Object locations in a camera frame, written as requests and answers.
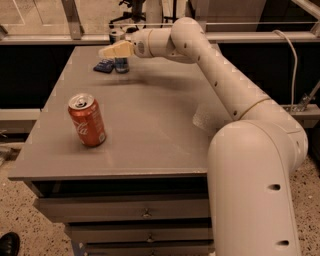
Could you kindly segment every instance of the white cable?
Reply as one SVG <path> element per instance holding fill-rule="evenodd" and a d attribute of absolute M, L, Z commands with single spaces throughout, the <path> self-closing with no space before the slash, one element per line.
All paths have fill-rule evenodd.
<path fill-rule="evenodd" d="M 296 74 L 297 74 L 297 66 L 298 66 L 298 57 L 297 57 L 297 53 L 296 50 L 294 49 L 294 46 L 291 43 L 291 40 L 286 36 L 285 33 L 283 33 L 280 30 L 274 30 L 273 32 L 275 32 L 276 34 L 283 36 L 288 44 L 291 47 L 293 56 L 294 56 L 294 68 L 293 68 L 293 75 L 292 75 L 292 84 L 291 84 L 291 106 L 290 106 L 290 112 L 292 112 L 293 109 L 293 103 L 294 103 L 294 91 L 295 91 L 295 83 L 296 83 Z"/>

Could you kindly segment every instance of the soda can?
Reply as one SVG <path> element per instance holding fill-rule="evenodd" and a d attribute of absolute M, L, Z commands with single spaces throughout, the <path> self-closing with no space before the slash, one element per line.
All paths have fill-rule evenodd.
<path fill-rule="evenodd" d="M 79 93 L 71 97 L 68 112 L 84 145 L 95 147 L 105 141 L 107 135 L 99 104 L 92 95 Z"/>
<path fill-rule="evenodd" d="M 121 29 L 111 29 L 109 33 L 110 44 L 120 40 L 125 40 L 125 33 Z M 117 73 L 124 74 L 129 72 L 129 63 L 127 58 L 115 58 L 114 69 Z"/>

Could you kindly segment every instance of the terrazzo floor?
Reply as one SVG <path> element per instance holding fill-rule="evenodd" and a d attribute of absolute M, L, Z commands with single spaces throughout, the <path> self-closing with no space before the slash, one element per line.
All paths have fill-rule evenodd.
<path fill-rule="evenodd" d="M 73 255 L 62 224 L 52 224 L 33 206 L 34 194 L 22 182 L 7 179 L 14 168 L 13 155 L 0 167 L 0 236 L 20 235 L 19 256 Z M 290 176 L 302 256 L 320 256 L 320 171 L 308 156 Z"/>

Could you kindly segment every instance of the desk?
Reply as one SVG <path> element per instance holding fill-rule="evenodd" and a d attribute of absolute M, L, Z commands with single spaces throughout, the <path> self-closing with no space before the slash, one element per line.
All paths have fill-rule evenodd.
<path fill-rule="evenodd" d="M 75 48 L 9 178 L 89 255 L 207 255 L 207 150 L 231 119 L 197 65 L 132 57 L 129 73 L 104 74 L 99 49 Z M 79 92 L 100 104 L 99 147 L 80 143 L 67 112 Z"/>

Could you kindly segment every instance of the red soda can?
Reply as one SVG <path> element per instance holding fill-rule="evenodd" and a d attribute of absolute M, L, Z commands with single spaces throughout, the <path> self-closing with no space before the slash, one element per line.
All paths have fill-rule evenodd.
<path fill-rule="evenodd" d="M 90 94 L 79 93 L 71 97 L 68 105 L 81 142 L 89 147 L 104 142 L 107 135 L 97 100 Z"/>

